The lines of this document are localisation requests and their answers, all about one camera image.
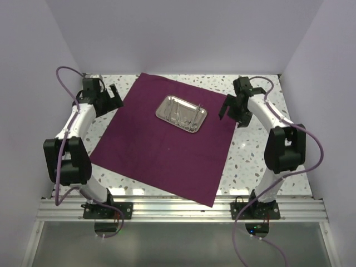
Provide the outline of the steel surgical scissors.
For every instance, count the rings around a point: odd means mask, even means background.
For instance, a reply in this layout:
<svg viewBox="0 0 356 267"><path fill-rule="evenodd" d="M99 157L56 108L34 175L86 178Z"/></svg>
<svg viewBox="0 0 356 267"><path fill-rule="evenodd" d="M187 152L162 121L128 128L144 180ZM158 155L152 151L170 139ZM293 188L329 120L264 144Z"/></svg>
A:
<svg viewBox="0 0 356 267"><path fill-rule="evenodd" d="M198 113L200 112L200 107L201 107L201 104L199 104L197 106L196 111L195 111L195 113L194 113L194 115L193 115L193 117L192 117L192 119L191 119L191 121L189 123L189 126L187 128L189 131L193 128L194 122L195 122L195 120L196 120L196 118L198 116Z"/></svg>

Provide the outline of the steel forceps with rings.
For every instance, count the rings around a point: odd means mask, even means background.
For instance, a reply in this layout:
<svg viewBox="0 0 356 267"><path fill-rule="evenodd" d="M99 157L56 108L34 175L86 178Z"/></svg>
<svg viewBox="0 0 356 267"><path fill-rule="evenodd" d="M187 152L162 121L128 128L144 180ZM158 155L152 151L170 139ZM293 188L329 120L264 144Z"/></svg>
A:
<svg viewBox="0 0 356 267"><path fill-rule="evenodd" d="M177 126L182 127L182 128L184 128L184 122L185 122L186 120L189 121L188 118L184 117L183 109L181 108L181 105L180 105L180 120L181 120L180 126L179 126L179 125L177 125Z"/></svg>

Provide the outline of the small steel ring scissors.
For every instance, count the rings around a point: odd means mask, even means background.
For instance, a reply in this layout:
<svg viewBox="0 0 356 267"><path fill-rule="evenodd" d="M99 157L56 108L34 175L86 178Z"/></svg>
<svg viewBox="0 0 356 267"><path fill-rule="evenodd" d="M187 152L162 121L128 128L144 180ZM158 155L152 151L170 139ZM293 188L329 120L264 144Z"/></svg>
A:
<svg viewBox="0 0 356 267"><path fill-rule="evenodd" d="M184 122L184 130L188 132L196 132L197 131L196 119L192 119L190 121L186 120Z"/></svg>

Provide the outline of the purple cloth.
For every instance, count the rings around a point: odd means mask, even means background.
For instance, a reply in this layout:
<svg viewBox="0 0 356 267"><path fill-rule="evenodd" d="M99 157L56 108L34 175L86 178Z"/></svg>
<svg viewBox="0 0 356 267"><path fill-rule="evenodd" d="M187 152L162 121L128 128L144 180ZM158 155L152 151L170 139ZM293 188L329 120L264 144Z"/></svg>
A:
<svg viewBox="0 0 356 267"><path fill-rule="evenodd" d="M197 133L156 117L167 96L207 110ZM235 130L233 120L218 116L224 101L223 94L142 73L92 151L91 162L211 207Z"/></svg>

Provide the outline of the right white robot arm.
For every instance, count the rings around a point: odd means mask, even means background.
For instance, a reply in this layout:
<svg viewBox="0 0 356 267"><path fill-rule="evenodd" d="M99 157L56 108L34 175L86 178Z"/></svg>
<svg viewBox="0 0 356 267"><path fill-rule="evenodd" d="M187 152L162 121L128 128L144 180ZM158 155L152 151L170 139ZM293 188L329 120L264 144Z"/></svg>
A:
<svg viewBox="0 0 356 267"><path fill-rule="evenodd" d="M247 127L255 116L268 133L263 177L247 203L234 203L239 216L261 219L274 211L276 197L286 175L305 162L305 128L286 119L262 93L253 96L227 95L219 118L222 119L225 114L234 119L239 127Z"/></svg>

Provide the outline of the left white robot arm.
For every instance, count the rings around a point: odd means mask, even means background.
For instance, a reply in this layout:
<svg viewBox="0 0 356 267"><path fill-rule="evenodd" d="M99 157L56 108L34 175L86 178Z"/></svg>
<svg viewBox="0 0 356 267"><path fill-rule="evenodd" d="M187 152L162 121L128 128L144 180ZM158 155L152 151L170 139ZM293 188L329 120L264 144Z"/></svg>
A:
<svg viewBox="0 0 356 267"><path fill-rule="evenodd" d="M92 174L92 164L83 144L92 122L102 115L123 107L123 101L114 84L101 87L101 79L88 79L77 96L73 96L72 113L65 126L53 139L43 144L48 173L55 185L55 204L66 198L60 195L60 186L69 192L77 190L86 200L85 206L107 219L118 211L111 193Z"/></svg>

